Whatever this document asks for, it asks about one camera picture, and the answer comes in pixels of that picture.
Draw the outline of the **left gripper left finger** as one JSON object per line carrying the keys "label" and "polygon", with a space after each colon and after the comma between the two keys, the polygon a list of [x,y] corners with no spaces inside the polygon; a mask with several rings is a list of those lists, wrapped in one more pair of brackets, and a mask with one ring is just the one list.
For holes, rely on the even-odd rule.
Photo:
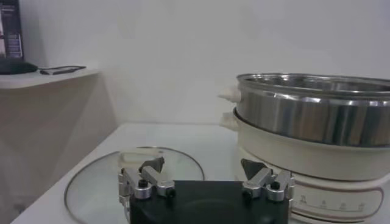
{"label": "left gripper left finger", "polygon": [[173,180],[167,179],[161,171],[165,161],[163,157],[145,161],[135,169],[122,167],[118,174],[118,197],[124,208],[127,220],[130,220],[130,200],[148,200],[153,190],[157,195],[171,199],[176,196],[176,186]]}

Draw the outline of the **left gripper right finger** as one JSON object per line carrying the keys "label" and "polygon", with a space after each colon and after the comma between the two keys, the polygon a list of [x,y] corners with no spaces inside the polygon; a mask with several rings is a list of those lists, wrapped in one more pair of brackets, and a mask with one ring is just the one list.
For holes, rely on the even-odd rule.
{"label": "left gripper right finger", "polygon": [[242,183],[243,197],[247,201],[260,198],[262,192],[270,201],[293,200],[295,178],[287,170],[279,173],[268,168],[264,163],[242,159],[241,166],[247,180]]}

